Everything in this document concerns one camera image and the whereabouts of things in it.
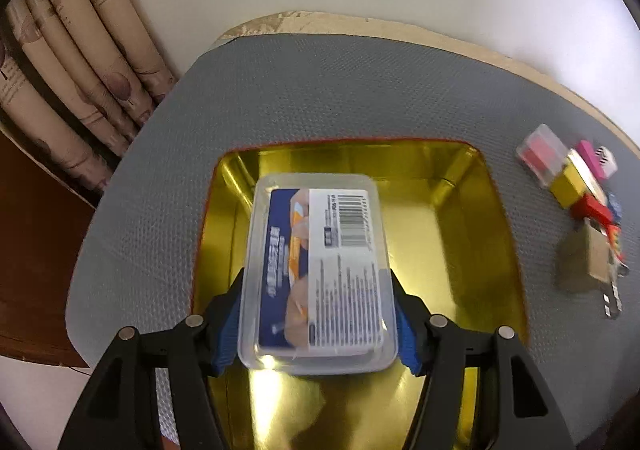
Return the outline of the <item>red cardboard box with barcode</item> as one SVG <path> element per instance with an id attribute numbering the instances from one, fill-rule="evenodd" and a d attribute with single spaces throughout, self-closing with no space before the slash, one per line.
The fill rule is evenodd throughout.
<path id="1" fill-rule="evenodd" d="M 569 293 L 602 291 L 610 282 L 610 244 L 601 225 L 586 218 L 556 249 L 556 283 Z"/>

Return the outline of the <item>clear plastic box blue label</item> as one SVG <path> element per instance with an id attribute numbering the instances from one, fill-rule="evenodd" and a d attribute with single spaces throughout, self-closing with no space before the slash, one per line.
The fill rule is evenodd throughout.
<path id="1" fill-rule="evenodd" d="M 378 188 L 361 174 L 257 181 L 239 316 L 249 369 L 378 372 L 397 357 L 392 273 Z"/>

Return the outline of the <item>metal clip tool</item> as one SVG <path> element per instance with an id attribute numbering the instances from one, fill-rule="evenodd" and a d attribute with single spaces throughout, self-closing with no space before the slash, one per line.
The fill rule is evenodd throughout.
<path id="1" fill-rule="evenodd" d="M 617 319 L 623 311 L 618 281 L 626 278 L 628 274 L 628 266 L 615 254 L 610 254 L 608 258 L 608 272 L 606 273 L 604 282 L 601 284 L 603 311 L 605 317 L 610 320 Z"/>

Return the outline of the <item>red toffee tin gold interior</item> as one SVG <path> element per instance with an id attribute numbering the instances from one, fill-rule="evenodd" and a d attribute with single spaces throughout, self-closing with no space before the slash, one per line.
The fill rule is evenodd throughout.
<path id="1" fill-rule="evenodd" d="M 416 442 L 431 354 L 457 363 L 451 444 L 480 415 L 472 331 L 528 340 L 511 228 L 482 152 L 359 139 L 231 150 L 209 185 L 192 308 L 228 298 L 209 382 L 228 449 L 401 449 Z"/>

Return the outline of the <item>red block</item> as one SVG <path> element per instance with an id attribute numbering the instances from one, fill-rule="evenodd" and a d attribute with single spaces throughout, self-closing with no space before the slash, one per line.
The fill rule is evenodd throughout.
<path id="1" fill-rule="evenodd" d="M 613 215 L 610 209 L 601 204 L 590 193 L 585 193 L 570 207 L 570 214 L 576 220 L 593 219 L 601 226 L 608 226 L 613 222 Z"/>

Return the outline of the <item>grey mesh mat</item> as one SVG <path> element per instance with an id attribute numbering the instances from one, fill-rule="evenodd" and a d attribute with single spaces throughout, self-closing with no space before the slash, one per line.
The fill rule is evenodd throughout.
<path id="1" fill-rule="evenodd" d="M 537 126 L 609 148 L 631 273 L 608 320 L 555 284 L 570 215 L 515 151 Z M 555 92 L 427 46 L 338 35 L 237 38 L 203 54 L 120 162 L 66 308 L 96 363 L 121 326 L 170 328 L 242 267 L 254 185 L 273 173 L 378 184 L 390 266 L 459 326 L 528 341 L 575 440 L 639 388 L 639 158 Z"/>

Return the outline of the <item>yellow cube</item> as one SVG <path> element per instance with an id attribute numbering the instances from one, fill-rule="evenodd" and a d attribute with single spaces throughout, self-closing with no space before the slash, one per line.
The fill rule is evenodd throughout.
<path id="1" fill-rule="evenodd" d="M 553 179 L 549 191 L 560 207 L 567 210 L 582 198 L 587 192 L 587 186 L 575 165 L 567 163 Z"/>

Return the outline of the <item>blue patterned round tin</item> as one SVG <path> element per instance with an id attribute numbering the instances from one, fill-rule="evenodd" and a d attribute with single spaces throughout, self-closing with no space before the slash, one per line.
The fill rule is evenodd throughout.
<path id="1" fill-rule="evenodd" d="M 612 214 L 612 223 L 615 225 L 619 225 L 622 222 L 623 218 L 622 206 L 613 193 L 608 193 L 606 195 L 606 198 L 608 199 L 608 209 Z"/>

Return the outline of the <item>clear case with red card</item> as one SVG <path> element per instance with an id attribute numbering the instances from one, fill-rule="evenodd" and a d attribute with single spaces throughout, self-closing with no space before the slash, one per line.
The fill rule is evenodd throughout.
<path id="1" fill-rule="evenodd" d="M 516 156 L 548 188 L 562 170 L 568 147 L 546 124 L 540 124 L 516 148 Z"/>

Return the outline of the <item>white black zigzag cube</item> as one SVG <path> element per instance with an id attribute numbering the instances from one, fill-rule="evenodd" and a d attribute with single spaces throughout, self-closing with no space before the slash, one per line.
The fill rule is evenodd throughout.
<path id="1" fill-rule="evenodd" d="M 600 162 L 603 178 L 610 179 L 618 170 L 614 154 L 607 147 L 600 146 L 597 148 L 596 155 Z"/>

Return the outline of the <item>pink block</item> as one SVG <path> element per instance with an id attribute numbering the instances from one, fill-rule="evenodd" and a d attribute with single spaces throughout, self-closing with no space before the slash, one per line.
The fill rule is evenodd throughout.
<path id="1" fill-rule="evenodd" d="M 588 140 L 580 140 L 575 147 L 576 152 L 586 163 L 590 172 L 596 177 L 597 181 L 605 181 L 605 174 L 602 164 L 596 155 L 596 151 Z"/>

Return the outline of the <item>beige patterned curtain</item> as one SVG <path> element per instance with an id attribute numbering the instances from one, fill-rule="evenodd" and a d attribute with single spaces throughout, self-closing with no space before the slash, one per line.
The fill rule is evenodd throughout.
<path id="1" fill-rule="evenodd" d="M 176 81 L 132 0 L 1 0 L 1 130 L 89 201 Z"/>

